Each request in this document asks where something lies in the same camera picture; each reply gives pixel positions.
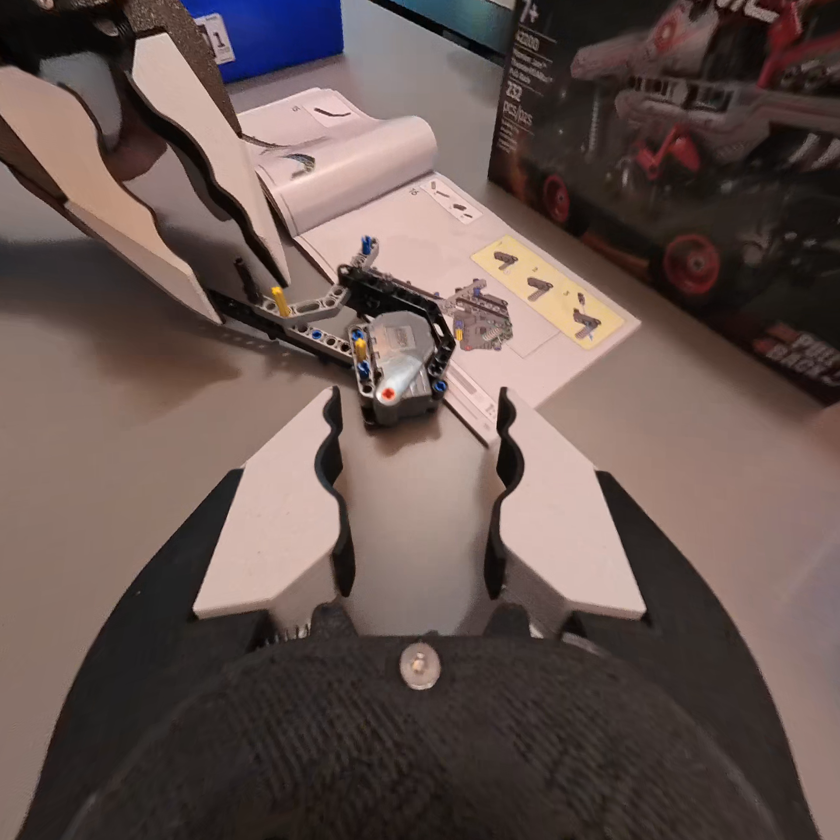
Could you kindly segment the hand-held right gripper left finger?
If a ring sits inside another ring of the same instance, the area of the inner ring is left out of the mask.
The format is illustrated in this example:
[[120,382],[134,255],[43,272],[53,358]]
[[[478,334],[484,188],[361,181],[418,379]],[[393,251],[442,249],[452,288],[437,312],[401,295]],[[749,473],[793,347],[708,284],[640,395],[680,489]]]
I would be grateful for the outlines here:
[[278,629],[309,629],[317,607],[350,594],[354,546],[335,488],[342,431],[340,389],[331,386],[237,471],[196,617],[264,611]]

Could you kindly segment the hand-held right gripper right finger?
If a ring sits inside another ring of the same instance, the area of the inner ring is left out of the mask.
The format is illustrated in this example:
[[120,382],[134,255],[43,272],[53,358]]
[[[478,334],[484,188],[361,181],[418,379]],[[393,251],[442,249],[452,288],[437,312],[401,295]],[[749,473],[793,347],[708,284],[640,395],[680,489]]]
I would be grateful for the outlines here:
[[533,629],[575,613],[637,621],[647,607],[593,463],[511,388],[497,407],[497,476],[484,562],[492,600]]

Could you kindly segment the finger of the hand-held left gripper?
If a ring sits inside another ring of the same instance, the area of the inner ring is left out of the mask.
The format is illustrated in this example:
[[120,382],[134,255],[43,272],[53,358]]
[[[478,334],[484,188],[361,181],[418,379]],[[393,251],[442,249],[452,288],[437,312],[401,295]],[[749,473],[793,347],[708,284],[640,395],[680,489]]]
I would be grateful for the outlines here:
[[206,209],[234,222],[276,285],[288,287],[286,255],[247,144],[170,34],[134,41],[128,82],[132,105],[179,156]]
[[195,272],[165,243],[151,209],[109,171],[98,129],[71,91],[14,66],[1,70],[2,120],[63,196],[69,220],[207,321],[222,319]]

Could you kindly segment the toy brick chassis assembly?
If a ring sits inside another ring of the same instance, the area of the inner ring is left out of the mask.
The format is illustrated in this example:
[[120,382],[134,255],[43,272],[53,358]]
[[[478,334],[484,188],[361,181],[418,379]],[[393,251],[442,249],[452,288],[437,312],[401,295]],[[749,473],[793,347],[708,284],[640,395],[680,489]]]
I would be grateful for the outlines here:
[[455,337],[436,300],[375,267],[380,244],[360,250],[336,269],[336,283],[319,297],[289,304],[280,287],[260,291],[241,259],[235,267],[245,294],[238,300],[209,290],[228,327],[290,345],[351,371],[364,422],[393,427],[435,413],[448,390]]

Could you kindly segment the blue plastic bin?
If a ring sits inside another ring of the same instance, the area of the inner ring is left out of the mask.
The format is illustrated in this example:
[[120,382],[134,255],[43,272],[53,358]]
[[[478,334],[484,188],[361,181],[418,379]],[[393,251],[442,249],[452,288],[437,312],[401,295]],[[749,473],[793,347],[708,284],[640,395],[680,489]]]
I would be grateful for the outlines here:
[[340,1],[184,1],[222,79],[246,80],[343,53]]

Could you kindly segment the building instruction booklet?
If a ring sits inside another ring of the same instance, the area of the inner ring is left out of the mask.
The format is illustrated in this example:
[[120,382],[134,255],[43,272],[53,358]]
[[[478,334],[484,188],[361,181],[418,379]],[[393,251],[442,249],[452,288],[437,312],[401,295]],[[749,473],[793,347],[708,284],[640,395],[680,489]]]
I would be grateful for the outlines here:
[[496,436],[502,386],[538,407],[639,327],[434,171],[425,120],[375,119],[321,88],[238,119],[268,198],[331,281],[369,235],[373,267],[437,304],[456,342],[446,403],[484,443]]

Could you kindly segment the toy truck set box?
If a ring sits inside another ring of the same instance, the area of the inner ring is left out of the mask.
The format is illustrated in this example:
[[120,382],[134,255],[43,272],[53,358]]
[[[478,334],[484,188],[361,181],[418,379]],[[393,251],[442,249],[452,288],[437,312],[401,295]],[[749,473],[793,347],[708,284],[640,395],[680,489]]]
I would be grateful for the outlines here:
[[839,2],[516,2],[489,179],[825,406]]

